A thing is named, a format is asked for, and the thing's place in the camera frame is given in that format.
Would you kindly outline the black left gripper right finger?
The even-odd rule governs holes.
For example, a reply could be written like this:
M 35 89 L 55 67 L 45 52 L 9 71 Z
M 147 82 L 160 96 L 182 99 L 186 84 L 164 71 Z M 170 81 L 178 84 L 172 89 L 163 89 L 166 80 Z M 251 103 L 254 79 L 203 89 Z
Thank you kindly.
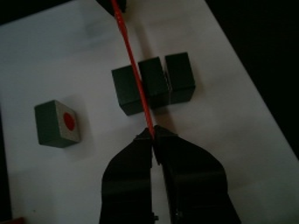
M 155 126 L 172 224 L 240 224 L 220 161 L 168 129 Z

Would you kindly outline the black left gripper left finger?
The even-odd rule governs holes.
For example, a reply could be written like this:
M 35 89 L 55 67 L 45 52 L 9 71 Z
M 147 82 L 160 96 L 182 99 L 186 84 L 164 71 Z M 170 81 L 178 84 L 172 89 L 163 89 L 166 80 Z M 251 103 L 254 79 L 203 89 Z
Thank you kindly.
M 153 224 L 148 129 L 111 159 L 101 179 L 99 224 Z

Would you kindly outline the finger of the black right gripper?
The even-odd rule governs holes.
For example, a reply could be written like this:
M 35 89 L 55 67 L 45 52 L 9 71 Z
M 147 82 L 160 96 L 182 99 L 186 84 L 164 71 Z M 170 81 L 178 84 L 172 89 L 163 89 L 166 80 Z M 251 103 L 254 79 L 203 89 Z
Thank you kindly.
M 104 8 L 104 10 L 107 11 L 107 13 L 111 16 L 113 16 L 115 15 L 115 10 L 113 10 L 113 6 L 112 6 L 112 3 L 111 3 L 111 0 L 96 0 L 96 2 Z
M 127 12 L 127 0 L 116 0 L 119 9 L 123 13 Z

